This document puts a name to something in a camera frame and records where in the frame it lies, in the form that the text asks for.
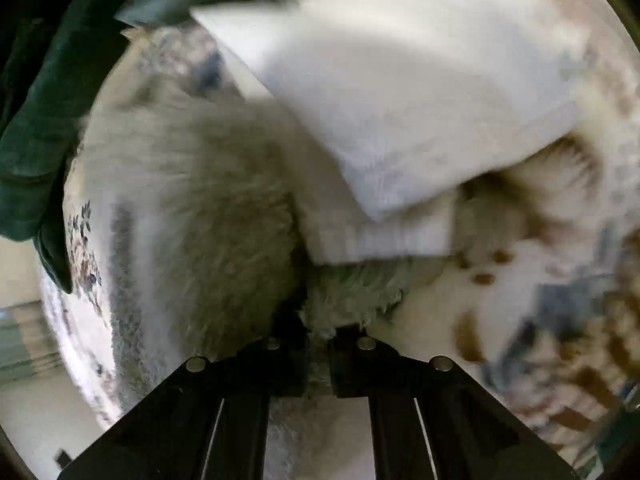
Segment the grey fluffy fleece pants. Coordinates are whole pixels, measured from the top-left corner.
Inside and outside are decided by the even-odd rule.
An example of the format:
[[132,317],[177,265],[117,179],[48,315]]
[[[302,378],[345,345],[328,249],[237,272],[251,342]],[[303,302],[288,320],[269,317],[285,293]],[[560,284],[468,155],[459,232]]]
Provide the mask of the grey fluffy fleece pants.
[[330,398],[326,341],[401,298],[410,260],[313,266],[265,104],[145,90],[94,112],[80,162],[106,261],[120,405],[130,410],[191,356],[219,360],[277,314],[312,329],[311,380],[273,404],[269,479],[369,479],[366,404]]

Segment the floral fleece bed blanket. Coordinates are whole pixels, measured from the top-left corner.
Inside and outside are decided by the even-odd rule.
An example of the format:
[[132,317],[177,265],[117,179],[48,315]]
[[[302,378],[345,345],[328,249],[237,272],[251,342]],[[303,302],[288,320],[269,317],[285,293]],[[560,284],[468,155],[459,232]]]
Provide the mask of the floral fleece bed blanket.
[[567,133],[524,162],[460,186],[448,254],[318,264],[300,229],[286,149],[298,123],[272,99],[241,96],[201,26],[133,30],[85,119],[66,177],[72,288],[40,280],[70,377],[102,427],[129,411],[117,393],[106,261],[79,159],[91,115],[145,90],[206,101],[234,96],[271,106],[291,123],[277,144],[313,266],[412,262],[401,298],[373,321],[349,325],[372,330],[413,358],[451,352],[563,460],[599,465],[608,453],[597,436],[622,406],[624,381],[639,376],[639,148],[632,138],[639,119],[612,103],[619,81],[605,67],[593,79],[604,133]]

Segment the teal striped left curtain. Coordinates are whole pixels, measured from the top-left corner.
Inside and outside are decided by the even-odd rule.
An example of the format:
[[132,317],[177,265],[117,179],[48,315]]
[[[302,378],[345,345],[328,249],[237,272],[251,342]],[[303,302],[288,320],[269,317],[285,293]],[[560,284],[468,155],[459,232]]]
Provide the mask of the teal striped left curtain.
[[40,301],[1,309],[1,385],[52,372],[62,365],[58,343]]

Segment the dark green velvet blanket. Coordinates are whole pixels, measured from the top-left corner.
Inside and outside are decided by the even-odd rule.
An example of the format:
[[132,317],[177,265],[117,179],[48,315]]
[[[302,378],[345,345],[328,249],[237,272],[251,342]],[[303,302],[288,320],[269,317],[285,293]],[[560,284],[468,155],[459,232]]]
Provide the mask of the dark green velvet blanket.
[[1,0],[1,234],[72,288],[62,200],[79,121],[124,50],[128,0]]

